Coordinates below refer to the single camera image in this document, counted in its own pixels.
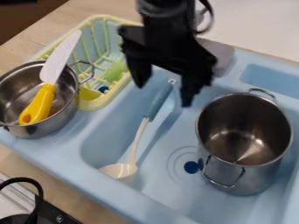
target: plastic spoon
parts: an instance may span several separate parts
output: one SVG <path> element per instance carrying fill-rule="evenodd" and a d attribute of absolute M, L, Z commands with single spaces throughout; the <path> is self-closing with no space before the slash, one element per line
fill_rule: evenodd
<path fill-rule="evenodd" d="M 20 125 L 37 123 L 49 116 L 56 92 L 55 83 L 66 66 L 66 62 L 76 46 L 81 33 L 81 31 L 76 31 L 66 38 L 46 61 L 39 73 L 39 78 L 45 84 L 35 95 L 33 101 L 18 117 L 18 123 Z"/>
<path fill-rule="evenodd" d="M 132 150 L 129 155 L 129 160 L 125 164 L 109 164 L 106 165 L 102 168 L 100 168 L 100 171 L 107 174 L 108 176 L 119 179 L 122 182 L 125 183 L 130 183 L 137 171 L 138 167 L 136 166 L 136 150 L 138 148 L 138 144 L 140 142 L 140 139 L 143 135 L 143 132 L 149 122 L 152 122 L 156 114 L 159 112 L 160 108 L 163 106 L 164 102 L 166 101 L 167 97 L 169 96 L 171 90 L 172 90 L 172 85 L 175 83 L 175 80 L 169 80 L 169 84 L 167 85 L 166 88 L 161 90 L 151 103 L 149 113 L 143 118 L 143 121 L 140 124 L 140 127 L 136 133 Z"/>

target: light blue sink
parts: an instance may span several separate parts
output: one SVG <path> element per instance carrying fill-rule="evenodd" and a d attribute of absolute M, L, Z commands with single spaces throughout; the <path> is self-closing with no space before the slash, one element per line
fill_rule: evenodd
<path fill-rule="evenodd" d="M 297 67 L 236 51 L 226 74 L 206 87 L 191 108 L 179 107 L 177 84 L 143 135 L 137 153 L 139 173 L 131 185 L 102 174 L 98 168 L 127 159 L 150 101 L 167 85 L 164 70 L 156 70 L 142 90 L 130 83 L 101 110 L 77 112 L 57 133 L 26 140 L 1 129 L 0 141 L 134 223 L 294 224 L 299 221 L 298 74 Z M 200 156 L 195 120 L 203 106 L 219 95 L 246 92 L 252 87 L 265 88 L 276 96 L 295 135 L 275 183 L 262 193 L 237 197 L 214 189 L 199 173 L 188 174 L 184 164 Z"/>

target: white spoon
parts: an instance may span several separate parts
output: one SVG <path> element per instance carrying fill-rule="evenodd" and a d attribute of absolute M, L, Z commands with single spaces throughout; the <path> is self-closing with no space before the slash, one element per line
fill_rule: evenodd
<path fill-rule="evenodd" d="M 175 80 L 169 80 L 169 84 L 167 85 L 167 87 L 161 90 L 151 103 L 149 113 L 143 118 L 143 121 L 141 122 L 140 127 L 136 133 L 128 162 L 125 164 L 106 165 L 100 168 L 101 172 L 107 174 L 108 176 L 114 179 L 119 179 L 124 183 L 130 183 L 133 181 L 138 171 L 138 167 L 136 166 L 136 150 L 140 142 L 140 139 L 143 135 L 143 132 L 147 124 L 155 119 L 156 114 L 163 106 L 164 102 L 166 101 L 167 97 L 169 96 L 172 90 L 172 85 L 175 82 Z"/>

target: white countertop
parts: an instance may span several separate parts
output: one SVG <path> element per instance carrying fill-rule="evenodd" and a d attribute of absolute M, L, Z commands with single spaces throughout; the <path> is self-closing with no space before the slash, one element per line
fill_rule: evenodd
<path fill-rule="evenodd" d="M 204 37 L 299 61 L 298 0 L 210 0 L 215 24 Z"/>

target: stainless steel pot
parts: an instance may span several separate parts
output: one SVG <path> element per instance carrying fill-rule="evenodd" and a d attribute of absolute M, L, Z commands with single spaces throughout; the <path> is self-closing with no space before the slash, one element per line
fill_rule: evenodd
<path fill-rule="evenodd" d="M 266 93 L 274 101 L 252 91 Z M 213 186 L 236 195 L 269 187 L 293 138 L 275 97 L 257 88 L 209 103 L 198 117 L 196 131 L 202 145 L 202 174 Z"/>
<path fill-rule="evenodd" d="M 91 63 L 80 60 L 74 64 L 77 63 L 91 65 L 92 75 L 78 82 L 74 70 L 66 66 L 56 83 L 57 91 L 50 116 L 44 121 L 29 125 L 18 125 L 17 120 L 43 85 L 39 78 L 39 71 L 45 61 L 28 62 L 2 75 L 0 77 L 0 125 L 11 134 L 24 138 L 45 136 L 65 126 L 76 111 L 79 84 L 94 75 L 94 67 Z"/>

